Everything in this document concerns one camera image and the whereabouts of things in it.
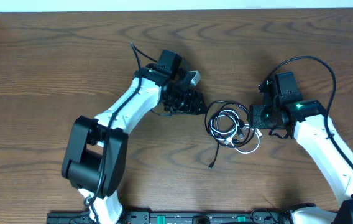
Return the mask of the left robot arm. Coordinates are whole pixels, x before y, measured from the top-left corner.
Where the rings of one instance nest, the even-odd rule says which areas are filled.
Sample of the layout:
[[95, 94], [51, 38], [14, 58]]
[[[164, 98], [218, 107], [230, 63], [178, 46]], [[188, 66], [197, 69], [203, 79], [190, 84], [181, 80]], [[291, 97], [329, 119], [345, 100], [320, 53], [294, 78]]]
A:
[[163, 50], [159, 59], [139, 65], [126, 92], [94, 118], [73, 123], [61, 173], [84, 197], [91, 223], [117, 223], [123, 207], [117, 188], [126, 167], [130, 133], [146, 113], [163, 104], [169, 116], [207, 112], [196, 90], [201, 79], [175, 52]]

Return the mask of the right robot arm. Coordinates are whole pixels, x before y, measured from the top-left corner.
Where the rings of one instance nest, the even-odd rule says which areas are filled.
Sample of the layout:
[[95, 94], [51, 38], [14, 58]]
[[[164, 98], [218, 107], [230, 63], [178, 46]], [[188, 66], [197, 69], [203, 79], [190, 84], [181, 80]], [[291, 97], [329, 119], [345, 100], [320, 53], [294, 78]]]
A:
[[249, 126], [294, 139], [314, 160], [339, 205], [337, 212], [312, 203], [289, 208], [279, 223], [353, 223], [353, 152], [318, 100], [304, 100], [293, 72], [268, 76], [260, 85], [263, 102], [249, 108]]

